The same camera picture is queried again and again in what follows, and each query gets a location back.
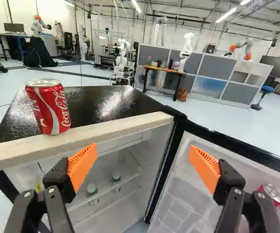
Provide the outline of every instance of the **open fridge door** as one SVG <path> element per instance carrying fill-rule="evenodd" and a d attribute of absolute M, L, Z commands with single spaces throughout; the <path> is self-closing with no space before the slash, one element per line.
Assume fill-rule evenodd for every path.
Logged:
<path fill-rule="evenodd" d="M 180 146 L 150 219 L 148 233 L 213 233 L 215 230 L 223 206 L 216 204 L 208 187 L 190 163 L 191 146 L 217 160 L 226 160 L 245 178 L 245 192 L 252 193 L 261 185 L 270 183 L 280 189 L 280 158 L 260 153 L 236 139 L 223 138 L 225 135 L 222 134 L 218 139 L 215 137 L 217 133 L 213 131 L 192 122 L 186 123 Z M 259 155 L 259 158 L 253 158 L 254 155 Z M 280 209 L 277 214 L 280 220 Z M 238 232 L 249 232 L 243 215 Z"/>

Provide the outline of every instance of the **fridge door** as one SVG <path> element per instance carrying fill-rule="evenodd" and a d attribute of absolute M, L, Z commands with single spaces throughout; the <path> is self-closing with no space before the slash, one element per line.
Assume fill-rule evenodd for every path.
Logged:
<path fill-rule="evenodd" d="M 193 133 L 184 132 L 157 208 L 150 221 L 149 233 L 214 232 L 222 207 L 215 203 L 211 193 L 189 162 L 188 154 L 191 145 L 200 148 L 216 159 L 225 159 L 245 178 L 247 184 L 244 190 L 246 192 L 251 193 L 262 184 L 268 183 L 280 188 L 280 172 L 276 171 L 280 169 L 280 160 L 270 158 L 271 161 L 275 160 L 275 165 L 272 163 L 265 166 L 231 151 L 241 150 L 240 147 L 234 148 L 236 143 L 228 144 L 228 147 L 231 148 L 231 150 L 228 150 L 210 142 L 209 140 L 214 140 L 212 140 L 212 137 L 207 137 L 210 135 L 209 131 L 207 134 L 199 133 L 199 135 L 206 137 L 208 140 Z M 249 156 L 254 152 L 257 151 L 250 148 Z M 248 233 L 247 222 L 243 216 L 239 232 Z"/>

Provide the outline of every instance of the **orange gripper pad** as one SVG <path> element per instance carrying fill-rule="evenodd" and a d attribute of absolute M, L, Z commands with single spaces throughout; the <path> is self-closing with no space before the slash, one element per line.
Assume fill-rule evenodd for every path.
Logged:
<path fill-rule="evenodd" d="M 231 45 L 229 49 L 230 49 L 231 51 L 235 51 L 236 45 Z"/>
<path fill-rule="evenodd" d="M 203 150 L 191 145 L 189 162 L 194 166 L 198 175 L 213 195 L 217 181 L 221 176 L 218 160 Z"/>
<path fill-rule="evenodd" d="M 246 60 L 250 60 L 252 58 L 252 54 L 251 53 L 248 53 L 245 57 Z"/>
<path fill-rule="evenodd" d="M 71 179 L 75 193 L 82 185 L 97 157 L 97 146 L 92 143 L 68 159 L 67 174 Z"/>

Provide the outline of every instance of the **office cubicle partition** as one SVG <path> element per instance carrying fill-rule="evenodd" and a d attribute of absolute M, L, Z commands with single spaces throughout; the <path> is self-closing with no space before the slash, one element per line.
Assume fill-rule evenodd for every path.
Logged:
<path fill-rule="evenodd" d="M 143 65 L 147 64 L 149 56 L 152 61 L 168 64 L 171 59 L 179 61 L 179 54 L 178 50 L 140 45 L 135 87 L 143 87 Z M 185 63 L 186 75 L 180 85 L 192 98 L 249 108 L 272 68 L 253 61 L 193 52 Z M 150 72 L 147 89 L 174 94 L 177 80 L 175 74 Z"/>

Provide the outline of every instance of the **orange desk top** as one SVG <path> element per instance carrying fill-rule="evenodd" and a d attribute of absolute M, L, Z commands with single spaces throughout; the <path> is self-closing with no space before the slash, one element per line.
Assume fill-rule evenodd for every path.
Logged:
<path fill-rule="evenodd" d="M 168 69 L 168 68 L 153 67 L 153 66 L 148 66 L 148 65 L 144 65 L 143 67 L 144 67 L 144 69 L 162 70 L 162 71 L 165 71 L 168 73 L 175 73 L 175 74 L 181 74 L 181 75 L 186 74 L 185 72 L 178 72 L 177 70 Z"/>

